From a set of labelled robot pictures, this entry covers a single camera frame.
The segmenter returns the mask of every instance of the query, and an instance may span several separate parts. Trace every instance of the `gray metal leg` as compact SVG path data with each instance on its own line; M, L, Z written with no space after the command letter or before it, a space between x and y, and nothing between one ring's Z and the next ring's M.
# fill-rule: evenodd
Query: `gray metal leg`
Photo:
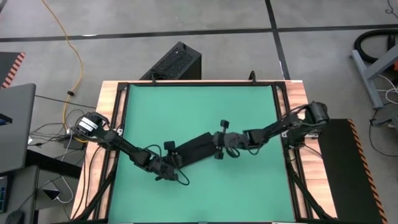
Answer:
M363 62L361 56L359 56L359 53L357 50L353 50L352 56L353 56L353 60L356 64L356 67L359 70L359 74L361 74L361 77L363 79L365 87L368 90L369 96L371 97L373 107L374 108L382 108L383 102L381 101L379 93L377 92L377 88L374 85L373 79L369 80L365 76L366 70L368 69L367 66Z
M369 96L373 102L373 107L377 109L382 108L383 102L381 101L379 93L374 86L373 80L398 59L398 45L395 45L393 48L391 48L387 53L385 53L369 67L365 65L357 50L353 50L352 56L359 73L361 74L363 82L368 89Z
M385 54L383 54L379 60L374 62L368 69L365 71L364 76L368 79L375 79L380 73L385 71L388 67L390 67L396 60L398 59L398 45L395 45Z

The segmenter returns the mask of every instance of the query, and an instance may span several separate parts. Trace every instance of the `black rectangular object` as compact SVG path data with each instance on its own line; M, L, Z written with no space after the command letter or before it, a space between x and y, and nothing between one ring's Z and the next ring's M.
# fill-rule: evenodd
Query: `black rectangular object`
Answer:
M318 142L338 219L387 223L352 120L331 119Z
M201 80L201 53L178 42L140 80Z
M11 124L12 118L0 113L0 125Z
M0 174L25 167L35 84L0 89L0 113L12 123L0 126Z

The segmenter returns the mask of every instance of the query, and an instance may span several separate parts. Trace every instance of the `yellow cable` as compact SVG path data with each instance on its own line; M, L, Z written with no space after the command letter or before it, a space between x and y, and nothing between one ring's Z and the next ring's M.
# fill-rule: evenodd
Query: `yellow cable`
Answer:
M58 23L58 25L61 27L61 30L63 32L63 34L65 35L65 39L69 45L69 47L76 53L77 58L79 59L80 62L80 76L79 79L77 80L77 82L75 83L75 86L71 89L71 91L75 91L76 87L80 84L81 79L83 78L83 61L81 61L80 55L77 52L76 48L74 48L74 46L72 46L72 44L70 44L69 42L69 38L68 38L68 34L65 31L65 29L63 28L61 22L58 20L57 16L54 14L54 12L51 10L51 8L47 5L47 3L44 0L41 0L42 3L44 4L44 6L49 10L49 12L51 13L51 15L54 17L54 19L56 20L56 22ZM70 95L68 95L67 99L65 100L65 105L63 106L63 112L62 112L62 122L63 122L63 126L65 127L65 129L67 129L67 124L66 124L66 113L67 113L67 108L68 108L68 102L70 100ZM75 138L77 141L82 142L82 143L86 143L88 141L84 141L78 138Z

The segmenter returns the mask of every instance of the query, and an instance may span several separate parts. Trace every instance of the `metal stand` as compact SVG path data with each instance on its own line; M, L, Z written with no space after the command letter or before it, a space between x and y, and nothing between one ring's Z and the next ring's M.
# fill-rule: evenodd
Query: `metal stand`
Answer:
M398 131L398 113L391 113L386 118L375 119L374 121L372 121L372 125L374 126L380 126L386 123L393 125L394 128Z
M369 96L373 102L373 108L380 109L383 107L383 102L374 85L374 79L388 67L390 67L398 59L398 45L395 45L387 53L385 53L379 60L367 67L362 60L357 50L352 51L353 60L361 74Z

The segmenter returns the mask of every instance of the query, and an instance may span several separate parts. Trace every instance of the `black table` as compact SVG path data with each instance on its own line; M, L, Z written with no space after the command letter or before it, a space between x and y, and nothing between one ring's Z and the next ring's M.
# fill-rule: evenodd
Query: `black table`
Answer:
M8 214L21 207L21 210L25 213L24 223L31 224L35 219L35 191L39 179L39 168L30 166L12 171L10 174L13 176L12 190L7 212L0 214L0 223L5 223Z

